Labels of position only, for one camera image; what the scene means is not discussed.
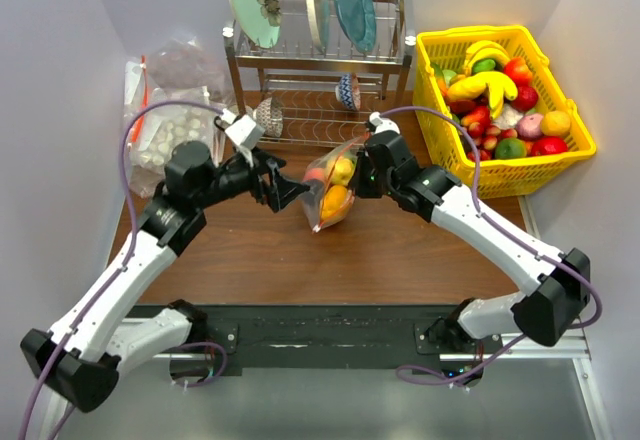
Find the yellow pear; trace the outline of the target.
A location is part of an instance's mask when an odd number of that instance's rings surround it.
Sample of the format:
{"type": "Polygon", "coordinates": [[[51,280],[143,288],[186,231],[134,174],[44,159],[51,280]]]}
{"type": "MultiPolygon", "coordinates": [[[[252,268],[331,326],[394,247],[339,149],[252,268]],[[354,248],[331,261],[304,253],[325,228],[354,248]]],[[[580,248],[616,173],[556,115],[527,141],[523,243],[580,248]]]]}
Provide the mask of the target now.
{"type": "Polygon", "coordinates": [[[350,158],[340,157],[331,169],[330,182],[347,187],[355,172],[355,164],[350,158]]]}

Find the pink yellow peach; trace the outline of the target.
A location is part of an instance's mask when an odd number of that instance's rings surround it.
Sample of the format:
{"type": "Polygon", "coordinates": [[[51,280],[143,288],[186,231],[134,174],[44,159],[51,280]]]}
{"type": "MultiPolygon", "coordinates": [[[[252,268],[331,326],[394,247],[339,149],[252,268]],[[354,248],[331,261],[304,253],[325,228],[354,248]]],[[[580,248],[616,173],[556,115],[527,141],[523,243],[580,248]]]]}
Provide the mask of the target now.
{"type": "Polygon", "coordinates": [[[322,167],[315,167],[315,168],[311,168],[308,169],[305,172],[303,181],[307,182],[307,181],[319,181],[319,182],[325,182],[325,170],[322,167]]]}

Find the clear orange-zipper zip bag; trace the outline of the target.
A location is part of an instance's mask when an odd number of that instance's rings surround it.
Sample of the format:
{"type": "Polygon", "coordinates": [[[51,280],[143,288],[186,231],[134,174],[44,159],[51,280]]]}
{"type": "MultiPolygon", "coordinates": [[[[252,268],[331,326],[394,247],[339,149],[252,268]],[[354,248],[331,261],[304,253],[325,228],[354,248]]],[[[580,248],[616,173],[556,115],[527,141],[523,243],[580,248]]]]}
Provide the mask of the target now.
{"type": "Polygon", "coordinates": [[[314,233],[341,222],[349,213],[355,201],[350,182],[356,173],[358,151],[366,139],[367,135],[348,140],[306,168],[302,182],[309,190],[300,200],[314,233]]]}

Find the yellow mango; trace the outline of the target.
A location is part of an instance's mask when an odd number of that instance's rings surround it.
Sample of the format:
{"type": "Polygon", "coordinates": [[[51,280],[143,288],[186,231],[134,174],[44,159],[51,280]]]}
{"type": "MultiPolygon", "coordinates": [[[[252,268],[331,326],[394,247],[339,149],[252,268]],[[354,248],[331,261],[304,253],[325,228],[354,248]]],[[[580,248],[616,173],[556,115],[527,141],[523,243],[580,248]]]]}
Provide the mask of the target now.
{"type": "Polygon", "coordinates": [[[341,221],[351,208],[351,191],[341,185],[332,185],[323,197],[320,221],[322,224],[341,221]]]}

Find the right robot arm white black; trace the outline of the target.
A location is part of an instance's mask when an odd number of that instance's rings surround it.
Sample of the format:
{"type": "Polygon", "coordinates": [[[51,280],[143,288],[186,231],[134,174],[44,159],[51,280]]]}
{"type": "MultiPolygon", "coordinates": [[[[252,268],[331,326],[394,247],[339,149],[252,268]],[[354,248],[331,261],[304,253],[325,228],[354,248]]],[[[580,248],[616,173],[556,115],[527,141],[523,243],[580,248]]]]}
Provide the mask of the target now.
{"type": "Polygon", "coordinates": [[[493,334],[520,333],[552,347],[589,303],[591,264],[585,253],[540,241],[475,199],[444,168],[421,167],[400,134],[388,130],[367,139],[357,154],[354,180],[357,196],[389,196],[402,210],[464,240],[518,288],[510,295],[463,301],[428,328],[431,341],[466,353],[493,334]]]}

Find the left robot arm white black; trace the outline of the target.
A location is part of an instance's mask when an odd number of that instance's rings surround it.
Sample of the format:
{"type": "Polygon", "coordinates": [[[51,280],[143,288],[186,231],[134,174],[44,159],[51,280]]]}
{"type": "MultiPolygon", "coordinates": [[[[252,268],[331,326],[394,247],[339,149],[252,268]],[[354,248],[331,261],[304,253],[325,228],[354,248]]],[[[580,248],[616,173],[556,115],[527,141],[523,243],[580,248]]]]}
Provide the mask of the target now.
{"type": "Polygon", "coordinates": [[[30,330],[20,348],[32,372],[83,413],[98,408],[118,380],[154,355],[206,343],[207,315],[177,300],[120,336],[116,329],[146,288],[206,224],[206,208],[249,193],[279,212],[309,189],[283,176],[285,160],[258,148],[220,166],[200,141],[178,145],[123,248],[85,296],[48,331],[30,330]]]}

